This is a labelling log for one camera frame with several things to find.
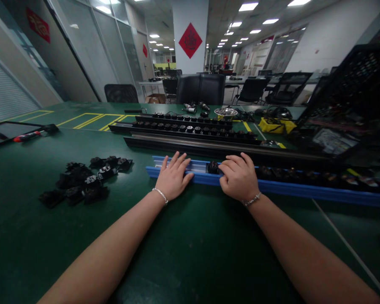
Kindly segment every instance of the small metal cup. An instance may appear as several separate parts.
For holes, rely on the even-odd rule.
[[[234,116],[238,115],[238,111],[231,108],[220,108],[214,111],[218,116],[218,120],[231,121]]]

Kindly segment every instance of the green table surface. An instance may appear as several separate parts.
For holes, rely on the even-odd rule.
[[[130,149],[121,134],[99,131],[122,117],[123,109],[140,106],[148,113],[179,113],[181,108],[67,102],[12,119],[55,123],[61,132],[0,146],[0,303],[36,302],[96,237],[154,187],[145,167],[153,165],[152,155],[165,153]],[[94,117],[101,118],[76,128]],[[43,191],[54,189],[66,163],[89,164],[92,157],[109,155],[133,159],[134,165],[106,182],[106,200],[75,207],[62,202],[52,210],[38,201]],[[380,294],[379,208],[317,201],[321,212],[310,199],[269,197]],[[257,302],[302,299],[246,209],[219,187],[195,184],[159,214],[109,300]]]

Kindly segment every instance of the white column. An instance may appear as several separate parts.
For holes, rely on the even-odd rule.
[[[183,71],[183,74],[195,74],[204,71],[208,5],[209,0],[173,0],[176,66],[177,69]],[[190,23],[202,40],[201,45],[191,58],[187,56],[179,44]]]

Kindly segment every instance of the cardboard box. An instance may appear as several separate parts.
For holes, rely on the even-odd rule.
[[[166,103],[165,94],[151,94],[146,97],[146,103]]]

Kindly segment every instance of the black office chair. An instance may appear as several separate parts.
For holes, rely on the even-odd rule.
[[[166,101],[172,103],[172,99],[177,99],[177,79],[162,80],[163,89],[165,90]]]
[[[246,79],[241,93],[235,95],[236,104],[238,104],[238,101],[249,103],[259,102],[269,81],[270,79]]]
[[[177,104],[203,101],[207,105],[222,105],[224,89],[224,75],[181,75],[177,84]]]
[[[139,103],[136,88],[132,84],[106,84],[104,92],[107,102]]]
[[[304,89],[312,73],[284,73],[275,87],[267,87],[272,91],[266,96],[268,104],[291,106]]]
[[[208,105],[221,106],[224,103],[225,76],[201,74],[199,100]]]
[[[258,76],[268,76],[271,75],[273,70],[260,70],[258,71]]]

